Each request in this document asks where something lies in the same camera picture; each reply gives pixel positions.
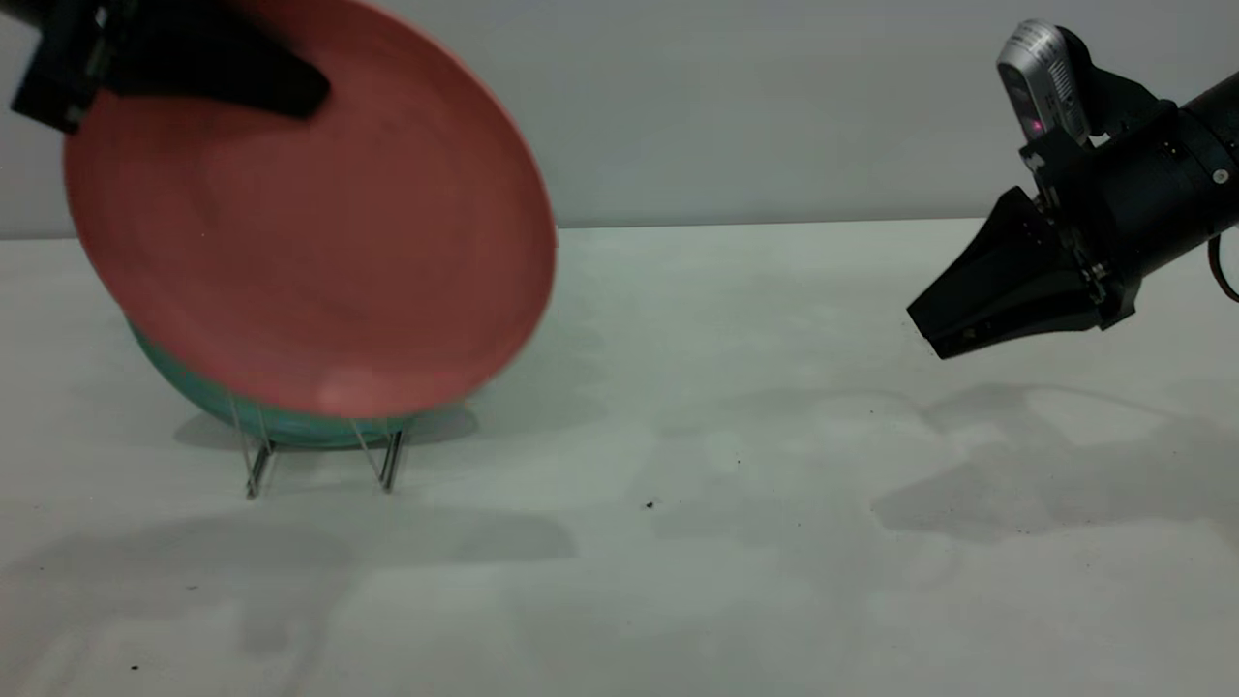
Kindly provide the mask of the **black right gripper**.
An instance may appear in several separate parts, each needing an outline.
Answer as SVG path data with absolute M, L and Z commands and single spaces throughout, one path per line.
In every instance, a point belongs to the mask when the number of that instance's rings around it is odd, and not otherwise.
M 1018 155 L 1085 279 L 1035 201 L 1007 189 L 908 306 L 942 360 L 1022 337 L 1110 329 L 1134 313 L 1144 279 L 1233 227 L 1232 106 L 1160 105 L 1097 149 L 1056 131 Z

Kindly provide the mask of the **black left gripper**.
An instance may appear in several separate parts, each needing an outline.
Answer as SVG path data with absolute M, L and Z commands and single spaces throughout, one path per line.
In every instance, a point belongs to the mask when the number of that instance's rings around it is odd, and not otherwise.
M 107 1 L 12 1 L 10 17 L 38 31 L 10 110 L 76 134 L 99 89 L 90 66 L 107 45 Z M 195 97 L 305 120 L 331 83 L 260 19 L 230 1 L 138 1 L 105 85 L 119 97 Z

